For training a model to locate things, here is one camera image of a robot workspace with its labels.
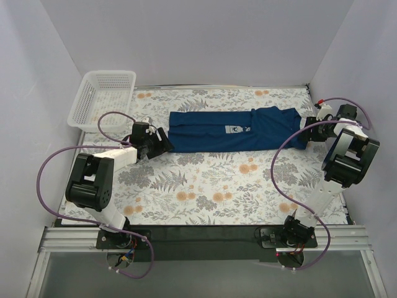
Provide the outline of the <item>blue printed t-shirt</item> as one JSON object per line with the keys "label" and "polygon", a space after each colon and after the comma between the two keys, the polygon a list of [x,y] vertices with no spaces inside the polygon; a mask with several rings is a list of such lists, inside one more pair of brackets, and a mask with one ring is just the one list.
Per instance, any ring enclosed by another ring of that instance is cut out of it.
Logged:
{"label": "blue printed t-shirt", "polygon": [[176,153],[276,150],[300,130],[296,109],[273,106],[230,112],[171,112],[168,139]]}

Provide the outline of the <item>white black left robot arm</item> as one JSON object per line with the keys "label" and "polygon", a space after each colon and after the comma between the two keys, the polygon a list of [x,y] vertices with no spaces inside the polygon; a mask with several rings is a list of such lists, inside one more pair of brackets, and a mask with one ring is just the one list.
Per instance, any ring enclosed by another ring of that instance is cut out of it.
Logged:
{"label": "white black left robot arm", "polygon": [[88,212],[104,231],[104,237],[118,248],[126,248],[132,240],[129,220],[120,213],[112,199],[115,172],[153,159],[174,149],[163,128],[147,122],[135,122],[132,133],[123,139],[128,148],[108,150],[93,155],[80,153],[66,187],[66,200]]}

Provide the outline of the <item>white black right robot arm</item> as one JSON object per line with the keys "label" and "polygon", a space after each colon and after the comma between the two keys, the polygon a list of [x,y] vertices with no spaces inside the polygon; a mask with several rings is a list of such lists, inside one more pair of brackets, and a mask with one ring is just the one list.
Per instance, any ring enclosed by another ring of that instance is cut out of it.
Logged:
{"label": "white black right robot arm", "polygon": [[321,167],[324,176],[305,201],[306,207],[299,206],[284,222],[280,237],[290,247],[305,245],[314,238],[318,218],[340,193],[363,180],[380,147],[378,140],[362,131],[355,106],[341,105],[336,115],[324,102],[317,103],[316,108],[317,116],[306,119],[310,129],[300,138],[307,142],[335,141]]}

